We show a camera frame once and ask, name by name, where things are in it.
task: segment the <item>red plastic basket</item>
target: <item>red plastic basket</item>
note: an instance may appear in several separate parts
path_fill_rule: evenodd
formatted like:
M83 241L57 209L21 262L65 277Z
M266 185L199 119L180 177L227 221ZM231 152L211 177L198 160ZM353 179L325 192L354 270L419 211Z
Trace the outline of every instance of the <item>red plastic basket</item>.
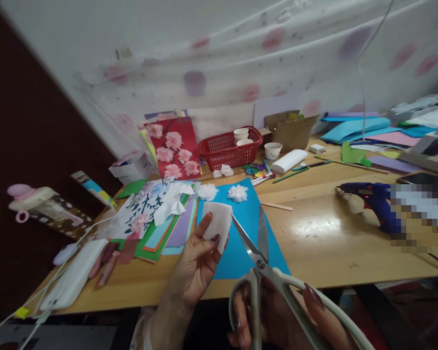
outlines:
M248 128L248 138L253 140L253 143L236 146L233 131L200 141L198 147L200 156L206 160L211 171L220 170L222 164L230 165L233 168L254 162L263 137L254 127L243 127Z

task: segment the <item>wooden table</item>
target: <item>wooden table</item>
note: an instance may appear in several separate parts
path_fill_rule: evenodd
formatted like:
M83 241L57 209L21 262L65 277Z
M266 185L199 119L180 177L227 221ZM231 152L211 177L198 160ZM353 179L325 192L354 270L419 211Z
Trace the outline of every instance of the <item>wooden table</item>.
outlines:
M325 145L312 137L309 145L314 143ZM340 159L341 147L325 146L325 157ZM308 164L318 161L311 153L306 159ZM208 172L200 181L220 186L247 176L241 168L235 168L234 172L234 176L219 179L213 179ZM331 163L276 184L268 180L256 186L262 202L293 208L287 211L263 206L292 275L316 288L438 276L438 262L430 256L400 253L391 246L388 235L377 228L379 223L373 211L363 209L362 199L336 195L335 187L345 182L395 183L398 177L394 173L385 175ZM432 252L438 256L438 248ZM92 279L71 307L56 313L156 305L177 258L161 256L157 264L134 259L129 265L116 266L105 287L96 287L97 279ZM55 270L37 291L54 273ZM214 280L204 298L229 297L235 282ZM29 304L30 310L34 310L36 302Z

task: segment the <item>cardboard box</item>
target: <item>cardboard box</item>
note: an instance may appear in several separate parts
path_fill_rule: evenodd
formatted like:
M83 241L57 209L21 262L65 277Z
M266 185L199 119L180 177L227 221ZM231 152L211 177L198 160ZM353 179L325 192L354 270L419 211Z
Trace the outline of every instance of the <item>cardboard box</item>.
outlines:
M152 173L151 166L148 164L142 152L133 155L131 161L131 164L122 166L112 165L109 168L112 175L119 179L124 185L141 180L142 178L148 178Z
M260 144L258 148L264 149L264 145L273 142L273 133L269 131L267 128L262 128L258 130L261 136L263 137L263 142Z
M308 145L311 131L319 115L296 121L287 121L291 114L298 115L299 112L299 110L291 110L264 118L266 127L274 132L273 142L282 144L281 152L289 152L293 149L305 149Z

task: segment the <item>hand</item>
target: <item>hand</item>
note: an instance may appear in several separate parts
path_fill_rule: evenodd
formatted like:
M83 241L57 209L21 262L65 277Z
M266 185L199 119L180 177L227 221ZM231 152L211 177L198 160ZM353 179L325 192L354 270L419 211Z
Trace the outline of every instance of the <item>hand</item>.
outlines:
M303 295L297 292L294 295L313 324L336 350L357 349L350 334L337 317L324 307L319 295L306 283L305 286ZM233 347L248 349L252 343L248 284L235 294L234 310L237 331L228 334L229 341ZM263 279L261 286L261 337L263 342L273 343L281 349L313 349L284 298L267 279Z
M220 236L211 240L203 234L213 215L207 213L185 242L164 289L151 326L151 344L155 350L180 349L193 311L211 283L221 254Z

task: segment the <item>dark wall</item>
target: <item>dark wall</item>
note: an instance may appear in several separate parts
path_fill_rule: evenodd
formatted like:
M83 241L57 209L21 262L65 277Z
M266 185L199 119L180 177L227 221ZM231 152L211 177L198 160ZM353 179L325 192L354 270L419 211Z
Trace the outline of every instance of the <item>dark wall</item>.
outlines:
M107 170L114 160L0 17L0 318L21 306L73 242L32 219L16 223L7 187L52 187L95 218L103 205L70 174L83 170L114 196L121 187Z

